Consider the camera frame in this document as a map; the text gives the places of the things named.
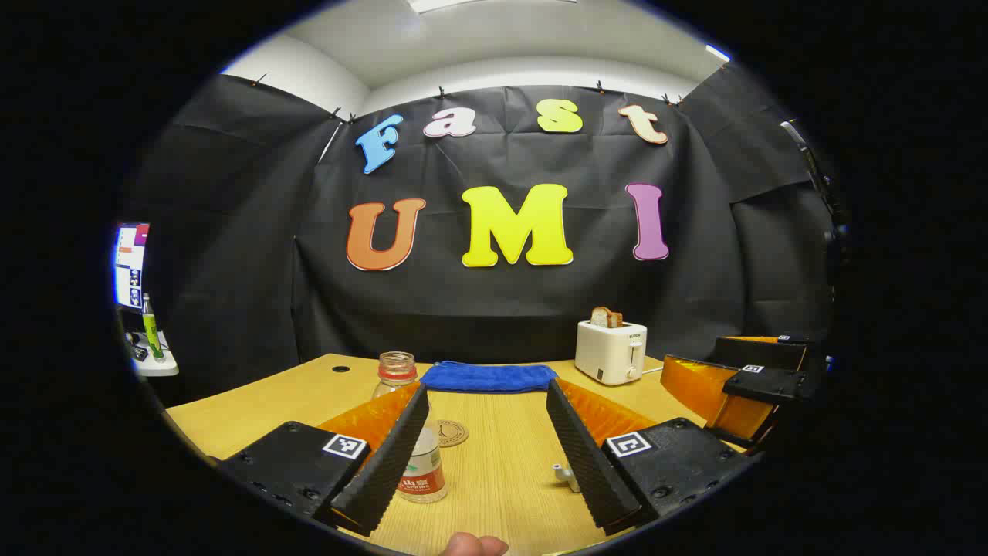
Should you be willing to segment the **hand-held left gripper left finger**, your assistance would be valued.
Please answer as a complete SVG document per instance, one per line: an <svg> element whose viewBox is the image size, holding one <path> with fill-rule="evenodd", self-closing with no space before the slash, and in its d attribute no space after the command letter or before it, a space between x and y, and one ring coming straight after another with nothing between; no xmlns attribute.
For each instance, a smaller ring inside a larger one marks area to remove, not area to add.
<svg viewBox="0 0 988 556"><path fill-rule="evenodd" d="M219 469L301 517L367 536L398 488L429 414L413 383L313 427L289 420Z"/></svg>

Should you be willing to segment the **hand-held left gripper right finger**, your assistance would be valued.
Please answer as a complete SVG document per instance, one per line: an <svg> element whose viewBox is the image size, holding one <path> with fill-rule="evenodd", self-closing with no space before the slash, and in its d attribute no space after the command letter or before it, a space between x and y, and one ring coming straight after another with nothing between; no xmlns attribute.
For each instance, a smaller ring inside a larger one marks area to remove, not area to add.
<svg viewBox="0 0 988 556"><path fill-rule="evenodd" d="M554 378L546 409L597 527L617 534L687 513L762 460L691 420L654 422Z"/></svg>

